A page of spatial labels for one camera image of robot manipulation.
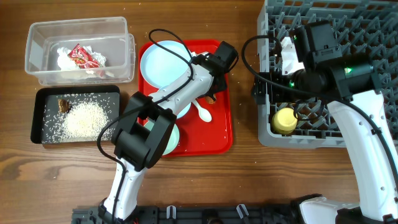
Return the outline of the yellow plastic cup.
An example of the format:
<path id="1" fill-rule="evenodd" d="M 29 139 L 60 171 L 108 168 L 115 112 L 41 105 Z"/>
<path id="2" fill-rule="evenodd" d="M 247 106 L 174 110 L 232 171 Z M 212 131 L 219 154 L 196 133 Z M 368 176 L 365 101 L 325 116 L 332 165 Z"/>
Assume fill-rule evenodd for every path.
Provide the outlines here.
<path id="1" fill-rule="evenodd" d="M 290 134 L 295 130 L 297 122 L 292 108 L 282 108 L 272 117 L 271 125 L 277 134 Z"/>

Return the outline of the light blue bowl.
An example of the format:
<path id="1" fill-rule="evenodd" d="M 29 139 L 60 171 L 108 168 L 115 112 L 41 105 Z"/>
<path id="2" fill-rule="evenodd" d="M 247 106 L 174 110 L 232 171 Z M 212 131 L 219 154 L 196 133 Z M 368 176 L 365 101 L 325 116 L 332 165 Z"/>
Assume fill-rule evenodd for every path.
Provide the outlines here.
<path id="1" fill-rule="evenodd" d="M 167 94 L 163 92 L 151 93 L 149 95 L 152 97 L 153 102 L 158 102 L 163 100 Z M 185 114 L 189 111 L 191 107 L 191 103 L 188 102 L 190 98 L 182 96 L 180 93 L 175 93 L 172 96 L 168 97 L 166 100 L 162 102 L 158 102 L 158 106 L 163 109 L 172 110 L 173 114 L 177 116 L 177 119 L 185 116 Z"/>

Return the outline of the green bowl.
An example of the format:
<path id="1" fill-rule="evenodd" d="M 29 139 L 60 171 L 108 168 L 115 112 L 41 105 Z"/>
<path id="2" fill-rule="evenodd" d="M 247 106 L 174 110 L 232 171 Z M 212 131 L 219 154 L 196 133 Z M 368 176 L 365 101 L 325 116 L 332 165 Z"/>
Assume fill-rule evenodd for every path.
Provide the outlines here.
<path id="1" fill-rule="evenodd" d="M 144 127 L 146 129 L 148 129 L 149 131 L 153 128 L 153 126 L 154 126 L 154 123 L 150 120 L 148 120 L 144 124 Z M 172 132 L 171 132 L 169 141 L 167 143 L 167 147 L 165 148 L 165 151 L 163 153 L 163 156 L 170 154 L 177 147 L 179 140 L 180 140 L 180 132 L 179 132 L 177 125 L 175 124 L 172 129 Z"/>

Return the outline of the red snack wrapper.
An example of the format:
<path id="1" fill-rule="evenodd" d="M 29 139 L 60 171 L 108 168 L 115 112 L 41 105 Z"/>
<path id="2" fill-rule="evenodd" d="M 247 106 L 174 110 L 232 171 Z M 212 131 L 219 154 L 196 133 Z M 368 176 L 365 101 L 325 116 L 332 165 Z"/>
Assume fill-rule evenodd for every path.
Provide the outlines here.
<path id="1" fill-rule="evenodd" d="M 70 53 L 68 58 L 71 59 L 78 68 L 86 69 L 86 72 L 99 77 L 104 76 L 104 71 L 93 71 L 92 68 L 105 67 L 106 57 L 98 52 L 93 52 L 90 46 L 81 46 L 77 44 Z"/>

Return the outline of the white rice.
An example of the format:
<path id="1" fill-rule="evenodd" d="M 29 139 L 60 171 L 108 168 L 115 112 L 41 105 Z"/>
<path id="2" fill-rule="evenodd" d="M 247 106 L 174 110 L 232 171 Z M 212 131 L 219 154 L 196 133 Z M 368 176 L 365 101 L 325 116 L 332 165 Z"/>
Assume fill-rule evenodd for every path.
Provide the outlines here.
<path id="1" fill-rule="evenodd" d="M 58 99 L 70 102 L 67 113 L 58 110 Z M 69 93 L 45 98 L 42 144 L 90 142 L 119 115 L 119 93 Z"/>

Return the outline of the white tissue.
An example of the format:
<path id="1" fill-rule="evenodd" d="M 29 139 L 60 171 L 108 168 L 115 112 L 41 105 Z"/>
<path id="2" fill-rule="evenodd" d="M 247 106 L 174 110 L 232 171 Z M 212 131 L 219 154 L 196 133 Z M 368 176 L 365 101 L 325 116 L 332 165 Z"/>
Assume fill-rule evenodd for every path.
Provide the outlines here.
<path id="1" fill-rule="evenodd" d="M 72 50 L 65 48 L 65 47 L 61 47 L 61 48 L 57 49 L 57 53 L 58 53 L 57 63 L 58 63 L 58 66 L 63 71 L 81 69 L 81 68 L 78 68 L 75 65 L 75 63 L 71 59 L 68 58 L 68 53 L 70 53 L 71 51 Z M 82 79 L 88 79 L 88 78 L 101 78 L 97 75 L 88 74 L 86 71 L 85 71 L 85 73 L 61 74 L 61 76 L 63 78 L 74 79 L 74 80 L 82 80 Z M 106 77 L 114 78 L 114 74 L 109 71 L 104 71 L 104 76 L 102 78 L 106 78 Z"/>

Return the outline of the brown food scrap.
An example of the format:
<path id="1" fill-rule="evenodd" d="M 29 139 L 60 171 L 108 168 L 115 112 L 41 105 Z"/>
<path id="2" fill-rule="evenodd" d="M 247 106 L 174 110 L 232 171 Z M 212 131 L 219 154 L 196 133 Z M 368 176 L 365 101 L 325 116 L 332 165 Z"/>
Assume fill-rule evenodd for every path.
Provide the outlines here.
<path id="1" fill-rule="evenodd" d="M 67 113 L 71 108 L 69 101 L 64 99 L 58 99 L 58 110 L 60 113 Z"/>

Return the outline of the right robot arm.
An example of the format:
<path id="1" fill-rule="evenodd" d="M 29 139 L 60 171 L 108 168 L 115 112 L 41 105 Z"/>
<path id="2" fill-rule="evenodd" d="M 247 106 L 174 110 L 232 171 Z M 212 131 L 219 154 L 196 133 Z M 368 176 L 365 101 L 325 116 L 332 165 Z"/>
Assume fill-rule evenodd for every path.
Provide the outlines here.
<path id="1" fill-rule="evenodd" d="M 297 223 L 396 223 L 397 150 L 384 110 L 381 82 L 364 53 L 344 55 L 328 21 L 312 22 L 291 37 L 303 69 L 274 78 L 255 77 L 301 103 L 316 97 L 327 103 L 354 169 L 359 203 L 336 202 L 320 194 L 291 203 Z"/>

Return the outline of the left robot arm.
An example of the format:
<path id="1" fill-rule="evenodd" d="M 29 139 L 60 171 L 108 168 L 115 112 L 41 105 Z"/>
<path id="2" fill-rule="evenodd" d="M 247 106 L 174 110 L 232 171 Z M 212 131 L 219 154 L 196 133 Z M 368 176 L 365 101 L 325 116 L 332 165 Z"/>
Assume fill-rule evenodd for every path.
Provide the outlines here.
<path id="1" fill-rule="evenodd" d="M 224 75 L 237 59 L 237 50 L 226 42 L 214 53 L 191 56 L 172 83 L 150 95 L 133 94 L 123 114 L 106 125 L 116 127 L 111 137 L 116 174 L 109 196 L 98 207 L 105 223 L 130 220 L 144 175 L 166 150 L 178 114 L 197 98 L 223 91 Z"/>

